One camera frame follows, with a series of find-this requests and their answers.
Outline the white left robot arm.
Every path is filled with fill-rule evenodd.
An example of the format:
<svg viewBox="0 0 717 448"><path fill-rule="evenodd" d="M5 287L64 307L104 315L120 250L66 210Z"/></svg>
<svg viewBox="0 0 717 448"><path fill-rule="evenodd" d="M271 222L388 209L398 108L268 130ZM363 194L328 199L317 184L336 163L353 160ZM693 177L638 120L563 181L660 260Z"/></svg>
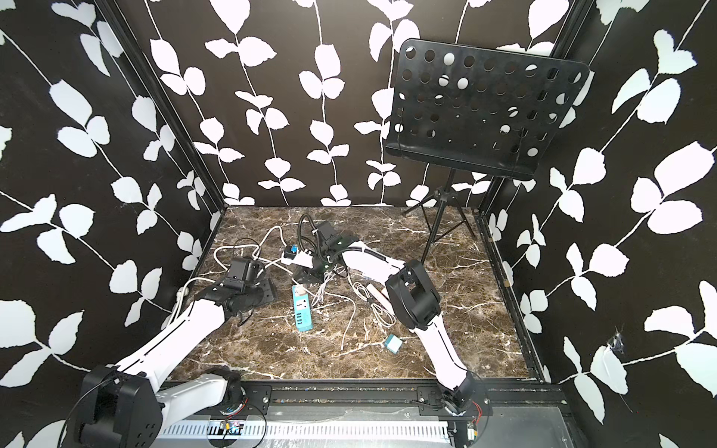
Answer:
<svg viewBox="0 0 717 448"><path fill-rule="evenodd" d="M276 296L268 278L255 286L225 279L204 289L134 354L85 376L68 435L83 447L149 447L163 430L207 408L218 406L227 418L237 416L250 403L239 373L220 368L172 388L164 382L227 320L270 304Z"/></svg>

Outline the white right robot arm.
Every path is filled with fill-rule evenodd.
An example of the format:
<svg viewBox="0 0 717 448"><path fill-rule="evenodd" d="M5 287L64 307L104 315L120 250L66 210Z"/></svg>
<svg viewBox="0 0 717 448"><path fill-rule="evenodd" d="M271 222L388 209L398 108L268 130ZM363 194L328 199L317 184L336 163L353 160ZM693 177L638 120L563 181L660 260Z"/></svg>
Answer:
<svg viewBox="0 0 717 448"><path fill-rule="evenodd" d="M319 224L303 214L297 224L293 263L323 272L343 266L375 283L367 289L376 304L394 317L422 343L433 365L444 407L458 416L475 410L491 413L491 400L483 380L460 359L451 342L441 309L441 296L424 265L416 259L399 261L377 252L352 233L338 233L332 224Z"/></svg>

